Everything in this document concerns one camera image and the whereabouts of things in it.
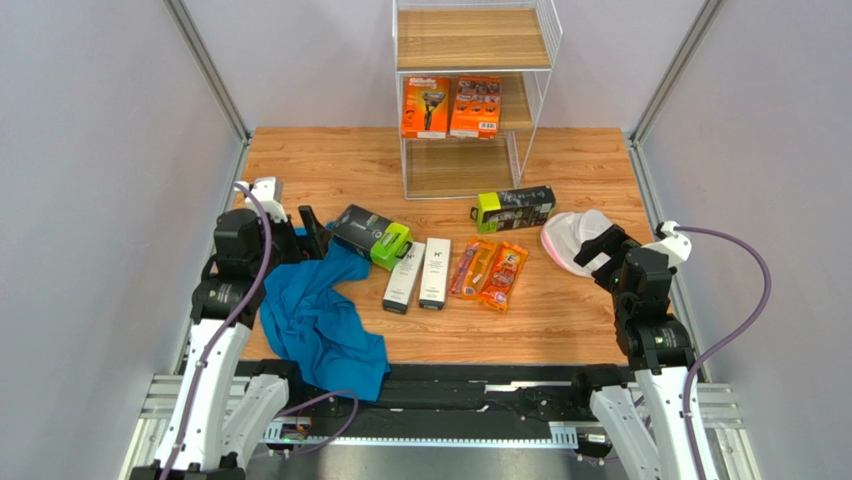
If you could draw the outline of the black green razor box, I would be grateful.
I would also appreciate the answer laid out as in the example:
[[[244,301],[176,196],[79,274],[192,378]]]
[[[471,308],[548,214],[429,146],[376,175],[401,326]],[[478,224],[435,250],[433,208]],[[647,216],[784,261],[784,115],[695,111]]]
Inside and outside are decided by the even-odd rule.
[[[407,226],[356,204],[350,204],[329,230],[341,246],[388,271],[413,245]]]
[[[550,185],[482,193],[470,210],[480,234],[543,226],[553,215],[556,197]]]

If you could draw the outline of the white tall box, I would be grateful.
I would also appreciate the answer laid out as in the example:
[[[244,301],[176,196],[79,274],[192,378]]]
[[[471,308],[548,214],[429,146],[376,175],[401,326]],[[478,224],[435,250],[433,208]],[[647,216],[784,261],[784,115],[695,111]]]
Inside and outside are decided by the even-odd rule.
[[[445,238],[428,238],[425,245],[418,305],[429,310],[442,310],[446,304],[452,242]]]
[[[423,265],[425,247],[426,245],[422,242],[413,242],[391,271],[382,299],[382,307],[385,311],[407,313]]]

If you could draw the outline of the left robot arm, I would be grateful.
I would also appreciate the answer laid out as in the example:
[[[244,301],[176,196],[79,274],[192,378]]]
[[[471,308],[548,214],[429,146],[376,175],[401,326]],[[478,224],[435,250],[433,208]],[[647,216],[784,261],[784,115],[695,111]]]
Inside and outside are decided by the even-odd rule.
[[[260,304],[279,265],[321,260],[331,240],[311,207],[299,207],[304,233],[287,214],[236,209],[220,215],[214,253],[192,295],[188,354],[174,411],[147,465],[132,479],[243,479],[255,445],[300,383],[293,361],[262,362],[234,408],[227,403]]]

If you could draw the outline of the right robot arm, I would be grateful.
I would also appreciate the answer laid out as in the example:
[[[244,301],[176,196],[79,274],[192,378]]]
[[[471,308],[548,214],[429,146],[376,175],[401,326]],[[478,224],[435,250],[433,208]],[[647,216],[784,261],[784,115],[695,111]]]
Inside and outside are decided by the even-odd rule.
[[[612,298],[617,344],[628,360],[651,419],[646,425],[627,382],[612,366],[586,368],[577,382],[631,479],[716,479],[700,414],[695,351],[685,326],[670,313],[676,268],[690,240],[662,226],[656,242],[640,245],[611,225],[582,243],[574,261],[608,256],[592,274]]]

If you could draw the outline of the blue cloth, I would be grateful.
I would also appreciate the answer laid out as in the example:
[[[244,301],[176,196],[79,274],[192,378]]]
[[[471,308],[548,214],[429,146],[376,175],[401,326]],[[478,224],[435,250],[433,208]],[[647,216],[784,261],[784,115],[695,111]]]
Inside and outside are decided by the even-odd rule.
[[[271,350],[296,363],[302,380],[326,391],[379,398],[390,372],[384,337],[367,331],[355,303],[335,290],[367,279],[368,260],[332,241],[321,260],[281,264],[264,281],[260,320]]]

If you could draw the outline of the orange disposable razor pack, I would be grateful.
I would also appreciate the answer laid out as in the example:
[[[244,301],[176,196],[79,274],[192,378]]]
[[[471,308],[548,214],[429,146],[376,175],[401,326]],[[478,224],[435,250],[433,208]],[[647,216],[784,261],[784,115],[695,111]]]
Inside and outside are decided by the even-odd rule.
[[[528,257],[528,251],[509,242],[502,242],[477,301],[501,313],[509,310],[509,300]]]

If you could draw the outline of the orange toothbrush pack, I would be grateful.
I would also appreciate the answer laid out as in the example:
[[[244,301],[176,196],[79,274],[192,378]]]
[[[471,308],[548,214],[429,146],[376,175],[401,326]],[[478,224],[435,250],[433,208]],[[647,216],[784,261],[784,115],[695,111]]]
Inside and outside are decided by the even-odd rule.
[[[494,241],[476,236],[469,239],[450,282],[450,296],[471,300],[479,294],[497,247]]]

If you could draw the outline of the orange razor box front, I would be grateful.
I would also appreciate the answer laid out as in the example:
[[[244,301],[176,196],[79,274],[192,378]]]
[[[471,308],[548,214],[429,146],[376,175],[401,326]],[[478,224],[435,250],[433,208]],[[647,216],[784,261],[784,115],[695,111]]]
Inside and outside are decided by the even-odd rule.
[[[404,82],[400,133],[404,139],[445,139],[451,79],[408,76]]]

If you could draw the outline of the orange razor box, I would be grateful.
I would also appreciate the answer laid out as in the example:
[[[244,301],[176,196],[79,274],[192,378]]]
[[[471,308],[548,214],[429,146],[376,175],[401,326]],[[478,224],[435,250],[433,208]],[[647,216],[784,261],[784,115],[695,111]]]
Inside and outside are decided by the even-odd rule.
[[[408,76],[404,82],[400,133],[404,139],[445,139],[451,79]]]
[[[449,135],[495,139],[499,130],[502,81],[499,77],[461,75],[452,104]]]

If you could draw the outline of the orange razor box back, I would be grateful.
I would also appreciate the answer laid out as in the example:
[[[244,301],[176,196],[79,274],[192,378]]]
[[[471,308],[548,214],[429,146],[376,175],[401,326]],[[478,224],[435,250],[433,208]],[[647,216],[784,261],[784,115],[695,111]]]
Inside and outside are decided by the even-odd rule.
[[[461,75],[452,104],[449,135],[495,139],[499,130],[502,81],[499,77]]]

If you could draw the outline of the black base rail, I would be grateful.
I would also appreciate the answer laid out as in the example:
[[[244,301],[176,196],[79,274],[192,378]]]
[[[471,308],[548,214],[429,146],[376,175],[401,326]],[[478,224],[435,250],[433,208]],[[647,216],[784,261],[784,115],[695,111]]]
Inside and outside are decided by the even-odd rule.
[[[327,395],[297,378],[289,403],[261,435],[294,449],[339,445],[610,445],[592,415],[583,365],[394,364],[375,400]]]

